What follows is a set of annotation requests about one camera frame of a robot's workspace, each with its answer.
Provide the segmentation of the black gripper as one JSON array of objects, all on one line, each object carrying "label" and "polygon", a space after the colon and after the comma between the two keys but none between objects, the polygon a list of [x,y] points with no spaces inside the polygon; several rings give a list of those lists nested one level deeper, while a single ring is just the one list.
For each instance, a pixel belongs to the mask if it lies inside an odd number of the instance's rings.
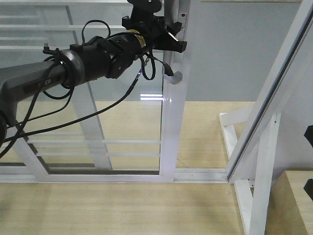
[{"label": "black gripper", "polygon": [[166,24],[163,16],[154,15],[161,10],[161,1],[130,0],[128,3],[132,4],[133,8],[130,16],[122,18],[124,28],[137,31],[144,37],[145,44],[153,49],[179,53],[186,50],[187,42],[176,38],[182,23]]}]

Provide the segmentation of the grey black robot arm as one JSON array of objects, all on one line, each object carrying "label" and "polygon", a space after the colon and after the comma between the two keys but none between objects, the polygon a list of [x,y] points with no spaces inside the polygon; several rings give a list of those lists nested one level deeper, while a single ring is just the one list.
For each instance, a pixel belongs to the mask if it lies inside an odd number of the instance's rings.
[{"label": "grey black robot arm", "polygon": [[57,85],[72,93],[76,86],[101,77],[117,79],[136,60],[150,59],[154,64],[155,49],[185,51],[187,43],[176,38],[182,23],[157,16],[161,1],[133,0],[131,4],[131,15],[122,18],[124,32],[95,36],[67,50],[44,46],[45,61],[0,70],[1,142],[7,141],[7,129],[18,124],[18,103],[28,97],[37,99],[40,92]]}]

